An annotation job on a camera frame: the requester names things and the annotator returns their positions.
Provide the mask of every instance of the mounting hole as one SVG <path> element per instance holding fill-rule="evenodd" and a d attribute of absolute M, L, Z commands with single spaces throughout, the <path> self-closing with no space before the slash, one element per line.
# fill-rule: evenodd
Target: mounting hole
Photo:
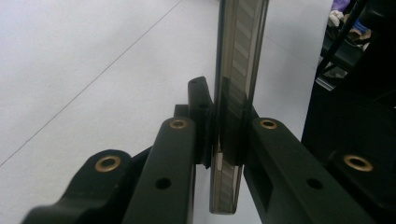
<path fill-rule="evenodd" d="M 121 159 L 118 156 L 105 156 L 101 158 L 95 164 L 95 170 L 97 172 L 110 172 L 121 164 Z"/>
<path fill-rule="evenodd" d="M 269 119 L 263 119 L 262 121 L 260 121 L 260 125 L 265 129 L 277 128 L 277 124 Z"/>
<path fill-rule="evenodd" d="M 172 185 L 171 180 L 166 177 L 158 179 L 155 182 L 155 187 L 157 189 L 168 189 L 169 187 L 171 187 L 171 185 Z"/>
<path fill-rule="evenodd" d="M 307 179 L 306 184 L 312 189 L 323 189 L 323 184 L 315 178 Z"/>
<path fill-rule="evenodd" d="M 356 155 L 346 155 L 344 157 L 344 163 L 358 171 L 371 172 L 374 169 L 369 161 Z"/>
<path fill-rule="evenodd" d="M 200 107 L 201 109 L 207 109 L 207 105 L 204 104 L 198 105 L 198 107 Z"/>
<path fill-rule="evenodd" d="M 175 119 L 170 123 L 170 126 L 174 129 L 183 129 L 187 127 L 187 121 L 183 119 Z"/>

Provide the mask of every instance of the white surface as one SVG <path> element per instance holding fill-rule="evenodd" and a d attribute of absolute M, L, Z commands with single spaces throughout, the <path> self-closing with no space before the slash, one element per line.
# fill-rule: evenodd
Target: white surface
<path fill-rule="evenodd" d="M 300 137 L 330 0 L 270 2 L 254 105 Z M 2 1 L 0 223 L 56 202 L 92 154 L 152 145 L 187 82 L 214 86 L 218 0 Z M 198 167 L 194 223 L 260 223 L 245 183 L 234 216 L 208 213 Z"/>

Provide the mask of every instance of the brass insert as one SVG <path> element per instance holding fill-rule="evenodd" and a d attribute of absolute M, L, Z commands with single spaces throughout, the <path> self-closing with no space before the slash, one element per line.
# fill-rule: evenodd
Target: brass insert
<path fill-rule="evenodd" d="M 172 121 L 170 123 L 170 126 L 173 129 L 183 129 L 183 128 L 187 127 L 187 121 L 183 120 L 183 119 L 175 119 L 174 121 Z"/>
<path fill-rule="evenodd" d="M 95 169 L 97 172 L 102 172 L 102 173 L 110 172 L 116 169 L 117 167 L 119 167 L 120 164 L 121 164 L 120 157 L 105 156 L 95 164 Z"/>
<path fill-rule="evenodd" d="M 266 129 L 275 129 L 277 128 L 277 124 L 269 119 L 263 119 L 260 121 L 260 125 Z"/>
<path fill-rule="evenodd" d="M 363 172 L 371 172 L 374 169 L 373 165 L 369 161 L 356 155 L 346 155 L 344 157 L 344 162 L 349 167 Z"/>

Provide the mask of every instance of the circular hole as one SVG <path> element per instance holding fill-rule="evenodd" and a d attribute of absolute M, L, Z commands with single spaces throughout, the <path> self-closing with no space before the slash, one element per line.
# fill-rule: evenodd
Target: circular hole
<path fill-rule="evenodd" d="M 354 165 L 361 166 L 361 167 L 366 165 L 366 163 L 364 163 L 363 161 L 354 159 L 354 158 L 350 159 L 349 161 L 352 162 Z"/>
<path fill-rule="evenodd" d="M 198 107 L 200 107 L 201 109 L 207 109 L 207 105 L 204 104 L 198 105 Z"/>
<path fill-rule="evenodd" d="M 121 164 L 120 157 L 105 156 L 95 164 L 95 169 L 98 172 L 109 172 L 119 167 L 120 164 Z"/>
<path fill-rule="evenodd" d="M 116 161 L 113 158 L 108 158 L 108 159 L 105 159 L 104 161 L 102 161 L 101 165 L 103 167 L 106 167 L 106 166 L 114 165 L 114 163 L 116 163 Z"/>
<path fill-rule="evenodd" d="M 260 125 L 265 129 L 275 129 L 277 124 L 269 119 L 264 119 L 260 122 Z"/>
<path fill-rule="evenodd" d="M 270 121 L 265 121 L 265 122 L 263 122 L 262 124 L 265 125 L 265 126 L 269 126 L 269 127 L 274 126 L 274 123 L 272 123 L 272 122 L 270 122 Z"/>
<path fill-rule="evenodd" d="M 187 122 L 182 119 L 174 120 L 170 123 L 170 126 L 174 129 L 182 129 L 187 127 Z"/>
<path fill-rule="evenodd" d="M 166 177 L 158 179 L 155 182 L 155 187 L 157 189 L 167 189 L 167 188 L 171 187 L 171 185 L 172 185 L 171 180 Z"/>
<path fill-rule="evenodd" d="M 323 185 L 320 181 L 316 180 L 315 178 L 309 178 L 306 180 L 306 183 L 309 187 L 313 189 L 323 189 Z"/>
<path fill-rule="evenodd" d="M 374 169 L 373 165 L 363 157 L 356 155 L 346 155 L 344 163 L 349 167 L 363 172 L 370 172 Z"/>

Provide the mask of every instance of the metal strip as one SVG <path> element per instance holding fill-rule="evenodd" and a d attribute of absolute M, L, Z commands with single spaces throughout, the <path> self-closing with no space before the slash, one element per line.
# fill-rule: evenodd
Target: metal strip
<path fill-rule="evenodd" d="M 210 211 L 236 210 L 268 0 L 222 0 Z"/>

